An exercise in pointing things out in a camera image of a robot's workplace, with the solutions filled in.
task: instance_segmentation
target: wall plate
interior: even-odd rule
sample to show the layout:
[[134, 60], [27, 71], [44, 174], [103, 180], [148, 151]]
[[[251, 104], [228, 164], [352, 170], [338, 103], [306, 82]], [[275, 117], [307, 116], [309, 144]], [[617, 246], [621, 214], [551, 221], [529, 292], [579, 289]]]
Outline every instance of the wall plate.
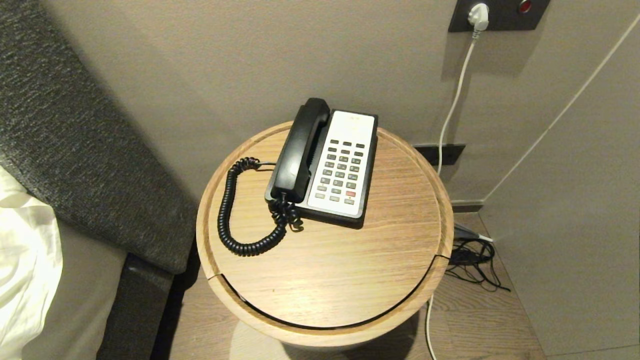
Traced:
[[[445, 144], [442, 146], [442, 165], [454, 165], [462, 150], [465, 149], [464, 144]], [[424, 156], [429, 164], [438, 166], [438, 146], [437, 145], [414, 145], [418, 152]]]
[[474, 5], [485, 3], [489, 6], [489, 26], [487, 31], [534, 30], [551, 0], [530, 0], [531, 8], [526, 13], [518, 11], [523, 0], [458, 0], [453, 11], [449, 32], [473, 31], [469, 24], [469, 11]]

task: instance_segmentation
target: landline phone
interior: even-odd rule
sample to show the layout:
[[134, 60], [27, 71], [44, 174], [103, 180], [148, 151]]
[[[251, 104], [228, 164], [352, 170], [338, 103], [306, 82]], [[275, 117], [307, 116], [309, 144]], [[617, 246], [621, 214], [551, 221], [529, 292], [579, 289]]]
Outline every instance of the landline phone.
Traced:
[[[299, 231], [301, 217], [359, 229], [364, 223], [378, 137], [378, 116], [329, 109], [310, 98], [300, 107], [276, 163], [238, 160], [227, 172], [218, 213], [218, 235], [239, 256], [272, 249], [287, 232]], [[276, 227], [255, 243], [240, 243], [229, 230], [239, 174], [275, 165], [264, 198]]]

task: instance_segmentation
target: wooden tabletop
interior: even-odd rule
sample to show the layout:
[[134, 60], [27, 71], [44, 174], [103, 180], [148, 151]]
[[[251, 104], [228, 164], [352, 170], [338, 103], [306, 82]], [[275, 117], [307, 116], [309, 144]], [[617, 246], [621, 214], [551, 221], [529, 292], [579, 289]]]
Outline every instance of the wooden tabletop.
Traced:
[[[282, 341], [343, 346], [379, 336], [414, 314], [442, 277], [447, 262], [434, 255], [451, 253], [449, 198], [424, 158], [379, 128], [362, 229], [303, 219], [303, 231], [288, 231], [270, 251], [236, 256], [216, 230], [226, 172], [244, 156], [275, 161], [290, 127], [249, 139], [213, 175], [198, 212], [203, 270], [240, 319]], [[270, 176], [251, 170], [239, 176], [230, 229], [240, 242], [274, 228], [264, 201]]]

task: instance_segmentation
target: black coiled cord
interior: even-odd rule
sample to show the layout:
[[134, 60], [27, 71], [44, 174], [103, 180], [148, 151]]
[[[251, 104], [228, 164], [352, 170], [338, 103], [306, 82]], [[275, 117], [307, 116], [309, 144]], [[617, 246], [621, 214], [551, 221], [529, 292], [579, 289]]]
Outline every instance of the black coiled cord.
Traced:
[[231, 217], [231, 207], [234, 205], [234, 199], [236, 197], [238, 175], [242, 174], [245, 170], [258, 170], [260, 166], [265, 164], [266, 163], [262, 163], [256, 158], [242, 158], [236, 161], [227, 172], [225, 193], [222, 196], [222, 203], [220, 204], [220, 211], [218, 212], [218, 235], [227, 249], [238, 256], [260, 255], [280, 243], [280, 240], [282, 240], [287, 233], [287, 224], [291, 224], [291, 226], [297, 229], [302, 225], [296, 206], [291, 202], [287, 202], [285, 195], [282, 194], [280, 199], [274, 199], [269, 202], [271, 218], [273, 218], [276, 224], [271, 234], [255, 243], [239, 243], [231, 236], [229, 219]]

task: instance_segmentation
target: white bedsheet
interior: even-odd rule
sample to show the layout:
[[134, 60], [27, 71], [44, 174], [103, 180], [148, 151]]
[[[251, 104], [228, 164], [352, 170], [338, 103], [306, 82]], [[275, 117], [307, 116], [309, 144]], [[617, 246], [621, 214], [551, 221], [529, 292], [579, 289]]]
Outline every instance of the white bedsheet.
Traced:
[[21, 359], [40, 334], [61, 271], [53, 209], [0, 167], [0, 360]]

